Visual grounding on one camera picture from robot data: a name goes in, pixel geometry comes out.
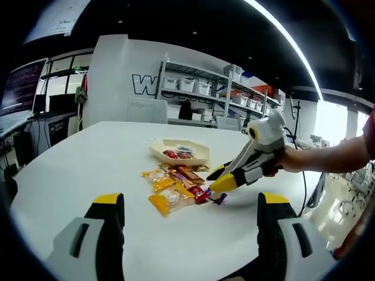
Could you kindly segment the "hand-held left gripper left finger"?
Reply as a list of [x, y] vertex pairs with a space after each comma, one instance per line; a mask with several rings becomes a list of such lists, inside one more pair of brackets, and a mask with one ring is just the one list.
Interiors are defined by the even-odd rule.
[[53, 240], [46, 265], [57, 280], [124, 280], [122, 193], [97, 197]]

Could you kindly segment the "person's right hand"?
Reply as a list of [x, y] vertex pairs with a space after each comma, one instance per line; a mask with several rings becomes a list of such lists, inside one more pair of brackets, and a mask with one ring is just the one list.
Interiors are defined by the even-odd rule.
[[298, 173], [305, 168], [302, 151], [285, 146], [278, 154], [276, 162], [274, 162], [267, 172], [264, 172], [265, 177], [274, 177], [279, 170], [285, 170], [291, 173]]

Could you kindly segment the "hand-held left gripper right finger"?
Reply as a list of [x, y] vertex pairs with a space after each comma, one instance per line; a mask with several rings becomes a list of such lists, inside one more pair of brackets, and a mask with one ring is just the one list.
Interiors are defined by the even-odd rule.
[[309, 221], [296, 215], [285, 197], [258, 194], [257, 227], [264, 280], [322, 280], [334, 267], [324, 237]]

